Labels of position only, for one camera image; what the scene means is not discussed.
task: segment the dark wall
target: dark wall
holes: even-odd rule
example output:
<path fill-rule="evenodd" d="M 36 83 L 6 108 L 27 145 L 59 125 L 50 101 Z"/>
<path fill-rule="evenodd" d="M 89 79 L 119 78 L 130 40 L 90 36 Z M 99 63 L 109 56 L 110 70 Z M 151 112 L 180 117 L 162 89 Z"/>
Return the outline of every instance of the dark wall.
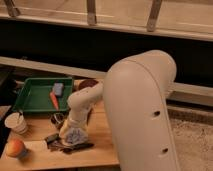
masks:
<path fill-rule="evenodd" d="M 213 86 L 213 42 L 0 20 L 0 55 L 107 71 L 124 57 L 160 49 L 177 82 Z"/>

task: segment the cup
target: cup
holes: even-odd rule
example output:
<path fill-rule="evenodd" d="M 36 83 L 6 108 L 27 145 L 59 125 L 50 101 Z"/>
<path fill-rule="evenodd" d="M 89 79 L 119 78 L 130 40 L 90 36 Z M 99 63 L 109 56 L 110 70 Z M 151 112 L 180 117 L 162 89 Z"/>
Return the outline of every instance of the cup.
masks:
<path fill-rule="evenodd" d="M 54 113 L 51 118 L 51 123 L 55 125 L 57 129 L 60 129 L 64 123 L 64 115 L 62 113 Z"/>
<path fill-rule="evenodd" d="M 17 134 L 23 134 L 27 131 L 28 126 L 23 114 L 15 112 L 10 114 L 4 121 L 6 127 L 11 128 Z"/>

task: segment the white cup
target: white cup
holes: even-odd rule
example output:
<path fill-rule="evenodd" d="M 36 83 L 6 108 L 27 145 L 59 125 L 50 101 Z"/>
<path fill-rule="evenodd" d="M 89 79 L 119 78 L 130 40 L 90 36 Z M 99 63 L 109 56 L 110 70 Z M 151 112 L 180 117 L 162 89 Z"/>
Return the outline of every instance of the white cup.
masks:
<path fill-rule="evenodd" d="M 6 127 L 11 128 L 12 131 L 23 134 L 27 131 L 28 126 L 24 116 L 18 112 L 10 114 L 4 121 Z"/>

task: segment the blue object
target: blue object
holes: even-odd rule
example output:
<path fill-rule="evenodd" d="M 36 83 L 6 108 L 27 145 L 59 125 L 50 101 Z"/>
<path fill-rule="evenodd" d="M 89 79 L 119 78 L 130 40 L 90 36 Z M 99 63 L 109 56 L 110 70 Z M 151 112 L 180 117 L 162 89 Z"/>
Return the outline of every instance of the blue object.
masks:
<path fill-rule="evenodd" d="M 64 84 L 63 83 L 54 83 L 52 91 L 56 97 L 61 97 L 63 94 Z"/>

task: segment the shelf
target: shelf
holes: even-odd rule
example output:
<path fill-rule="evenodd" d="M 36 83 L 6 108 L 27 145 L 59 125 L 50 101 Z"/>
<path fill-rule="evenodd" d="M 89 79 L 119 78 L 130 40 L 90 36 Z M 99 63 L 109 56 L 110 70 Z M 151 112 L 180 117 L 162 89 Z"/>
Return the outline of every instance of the shelf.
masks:
<path fill-rule="evenodd" d="M 147 31 L 147 23 L 153 1 L 159 0 L 13 0 L 21 13 L 13 18 L 5 1 L 0 0 L 4 19 L 213 41 L 211 0 L 163 0 L 153 32 Z M 93 24 L 90 15 L 95 16 Z"/>

